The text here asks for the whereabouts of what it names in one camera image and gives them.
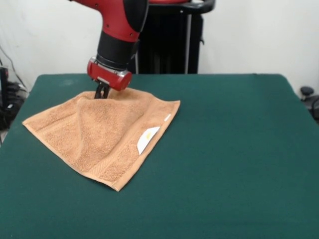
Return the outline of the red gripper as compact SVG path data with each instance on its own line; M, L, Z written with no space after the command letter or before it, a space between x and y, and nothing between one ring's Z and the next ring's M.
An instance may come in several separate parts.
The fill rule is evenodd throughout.
M106 99L110 88L116 91L124 90L132 79L132 73L128 70L118 71L105 67L98 63L96 57L92 57L89 60L87 73L94 81L108 85L103 87L102 83L99 83L96 88L94 99Z

